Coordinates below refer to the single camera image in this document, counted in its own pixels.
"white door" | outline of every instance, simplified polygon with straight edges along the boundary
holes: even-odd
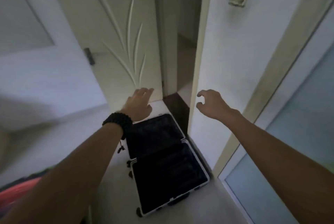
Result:
[[[334,172],[334,8],[255,124]],[[298,223],[239,146],[219,179],[249,223]]]
[[[154,0],[59,0],[111,110],[139,87],[162,99]]]

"black suitcase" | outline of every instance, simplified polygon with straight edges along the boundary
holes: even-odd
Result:
[[[126,138],[142,217],[186,198],[210,180],[170,114],[138,122]]]

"hand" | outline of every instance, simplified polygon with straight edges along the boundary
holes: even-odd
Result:
[[[147,118],[152,112],[152,107],[148,104],[148,101],[153,90],[147,88],[136,89],[133,95],[128,97],[120,112],[128,115],[132,122]]]
[[[201,90],[197,94],[198,97],[204,96],[205,103],[197,103],[198,110],[209,118],[216,119],[222,123],[226,123],[231,115],[239,113],[239,111],[230,108],[221,98],[219,92],[212,89]]]

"door lever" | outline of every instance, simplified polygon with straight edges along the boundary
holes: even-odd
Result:
[[[86,54],[86,57],[87,57],[87,59],[88,59],[88,61],[89,61],[89,64],[90,64],[91,66],[94,66],[94,65],[95,65],[95,60],[94,60],[94,58],[93,58],[92,53],[90,52],[90,49],[89,49],[89,48],[85,48],[83,51],[84,51],[85,54]]]

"right arm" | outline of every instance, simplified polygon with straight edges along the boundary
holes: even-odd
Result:
[[[334,223],[334,174],[249,122],[219,92],[202,90],[204,115],[226,125],[300,223]]]

